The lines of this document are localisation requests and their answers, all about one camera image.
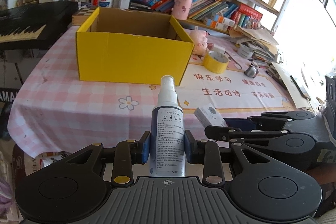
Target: black cable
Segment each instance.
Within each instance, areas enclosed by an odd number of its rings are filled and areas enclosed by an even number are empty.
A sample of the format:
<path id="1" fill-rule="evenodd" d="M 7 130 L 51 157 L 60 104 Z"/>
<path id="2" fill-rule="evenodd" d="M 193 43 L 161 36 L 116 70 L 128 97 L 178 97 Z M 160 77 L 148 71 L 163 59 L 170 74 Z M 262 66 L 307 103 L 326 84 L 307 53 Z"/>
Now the black cable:
<path id="1" fill-rule="evenodd" d="M 17 65 L 17 63 L 14 63 L 14 64 L 15 64 L 16 72 L 17 72 L 17 74 L 20 78 L 21 85 L 23 85 L 23 81 L 22 81 L 20 70 L 19 70 L 19 66 Z"/>

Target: yellow box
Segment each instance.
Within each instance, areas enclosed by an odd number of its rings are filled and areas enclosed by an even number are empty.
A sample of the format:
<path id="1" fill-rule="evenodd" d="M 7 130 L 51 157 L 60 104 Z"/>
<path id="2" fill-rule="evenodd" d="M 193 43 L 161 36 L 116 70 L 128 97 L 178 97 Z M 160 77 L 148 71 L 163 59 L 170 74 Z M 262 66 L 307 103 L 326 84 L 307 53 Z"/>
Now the yellow box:
<path id="1" fill-rule="evenodd" d="M 180 85 L 194 43 L 171 15 L 97 8 L 76 32 L 79 79 Z"/>

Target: bottle label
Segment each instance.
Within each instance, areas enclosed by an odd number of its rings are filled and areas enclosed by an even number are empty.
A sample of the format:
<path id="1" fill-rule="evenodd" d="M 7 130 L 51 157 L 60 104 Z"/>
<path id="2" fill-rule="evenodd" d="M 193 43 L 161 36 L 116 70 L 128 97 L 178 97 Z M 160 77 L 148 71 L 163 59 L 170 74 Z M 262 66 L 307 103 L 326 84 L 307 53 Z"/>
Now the bottle label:
<path id="1" fill-rule="evenodd" d="M 176 108 L 160 108 L 157 112 L 156 169 L 180 172 L 183 162 L 183 113 Z"/>

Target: spray bottle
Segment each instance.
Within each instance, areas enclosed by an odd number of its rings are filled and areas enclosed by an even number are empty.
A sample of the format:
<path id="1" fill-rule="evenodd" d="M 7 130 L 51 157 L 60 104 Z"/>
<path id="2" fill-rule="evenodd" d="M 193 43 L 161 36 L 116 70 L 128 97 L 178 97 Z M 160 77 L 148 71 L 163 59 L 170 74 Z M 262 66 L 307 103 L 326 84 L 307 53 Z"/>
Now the spray bottle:
<path id="1" fill-rule="evenodd" d="M 185 176 L 183 112 L 170 75 L 161 78 L 152 111 L 150 173 L 154 177 Z"/>

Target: silver screw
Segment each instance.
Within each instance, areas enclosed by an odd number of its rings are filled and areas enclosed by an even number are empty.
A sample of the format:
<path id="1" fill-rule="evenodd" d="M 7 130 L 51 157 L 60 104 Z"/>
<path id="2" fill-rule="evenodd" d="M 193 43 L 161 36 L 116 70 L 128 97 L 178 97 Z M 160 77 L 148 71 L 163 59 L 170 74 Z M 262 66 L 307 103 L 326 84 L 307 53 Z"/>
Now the silver screw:
<path id="1" fill-rule="evenodd" d="M 222 178 L 219 176 L 208 176 L 205 180 L 206 182 L 211 183 L 211 184 L 218 184 L 223 181 Z"/>

